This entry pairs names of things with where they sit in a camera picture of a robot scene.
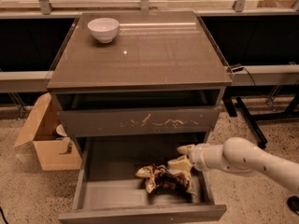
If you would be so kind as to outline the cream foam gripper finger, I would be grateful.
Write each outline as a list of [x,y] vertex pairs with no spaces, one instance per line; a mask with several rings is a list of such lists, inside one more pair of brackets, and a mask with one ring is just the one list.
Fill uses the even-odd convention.
[[192,169],[192,163],[186,155],[182,155],[176,159],[169,161],[168,166],[173,170],[189,172]]
[[194,147],[195,147],[195,144],[180,146],[180,147],[177,148],[177,151],[181,155],[188,155]]

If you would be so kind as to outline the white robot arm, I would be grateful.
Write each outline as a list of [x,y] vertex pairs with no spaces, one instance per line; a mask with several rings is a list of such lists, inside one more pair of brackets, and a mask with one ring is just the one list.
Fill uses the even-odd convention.
[[177,151],[180,157],[168,162],[171,169],[217,169],[234,175],[257,172],[292,193],[299,194],[299,164],[271,155],[244,138],[229,138],[221,145],[187,145],[178,147]]

